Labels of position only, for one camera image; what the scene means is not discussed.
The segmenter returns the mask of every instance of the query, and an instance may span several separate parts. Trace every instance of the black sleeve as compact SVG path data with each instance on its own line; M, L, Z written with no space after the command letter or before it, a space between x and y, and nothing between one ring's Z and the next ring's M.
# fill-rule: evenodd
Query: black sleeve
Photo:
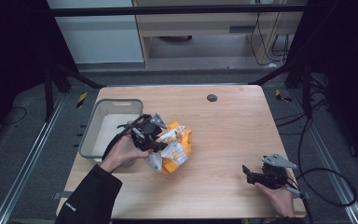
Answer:
M55 223L109 223L121 185L95 165L62 205Z
M304 219L300 217L282 217L271 221L270 224L304 224Z

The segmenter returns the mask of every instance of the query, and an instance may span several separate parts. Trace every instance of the white cabinet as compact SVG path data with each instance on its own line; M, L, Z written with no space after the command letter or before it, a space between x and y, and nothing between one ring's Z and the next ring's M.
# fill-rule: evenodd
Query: white cabinet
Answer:
M132 7L131 0L48 0L50 8ZM57 17L76 64L143 63L134 16Z

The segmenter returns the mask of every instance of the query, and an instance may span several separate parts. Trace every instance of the hand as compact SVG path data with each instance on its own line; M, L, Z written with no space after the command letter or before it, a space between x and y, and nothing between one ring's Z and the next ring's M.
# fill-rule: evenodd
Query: hand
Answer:
M286 173L290 179L293 179L287 170ZM295 207L293 206L293 194L286 189L288 186L283 186L280 189L269 189L257 182L255 183L255 186L268 196L269 201L275 208L275 211L277 211L281 217L296 216Z
M152 151L153 149L139 150L133 144L131 136L126 134L112 147L101 163L101 168L112 174L118 167L130 165L140 158L147 158Z

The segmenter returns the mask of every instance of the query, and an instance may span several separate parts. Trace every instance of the snack bag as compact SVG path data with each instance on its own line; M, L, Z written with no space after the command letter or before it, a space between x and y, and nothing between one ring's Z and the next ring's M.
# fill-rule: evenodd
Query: snack bag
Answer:
M178 169L192 153L192 131L177 121L168 125L168 132L156 141L168 145L161 151L152 152L149 156L149 164L165 175Z

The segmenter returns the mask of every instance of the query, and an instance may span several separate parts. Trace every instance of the tabletop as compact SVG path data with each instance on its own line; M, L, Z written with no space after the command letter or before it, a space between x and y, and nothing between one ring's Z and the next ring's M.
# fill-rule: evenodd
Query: tabletop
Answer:
M209 101L213 95L215 101ZM193 131L193 153L178 170L163 175L146 161L120 168L123 182L112 218L276 217L269 199L246 182L241 166L262 173L261 159L278 153L287 159L264 92L253 85L107 87L101 99L139 99L144 114L159 112ZM93 166L76 156L65 187L75 190ZM63 202L61 199L57 213ZM306 215L295 199L296 215Z

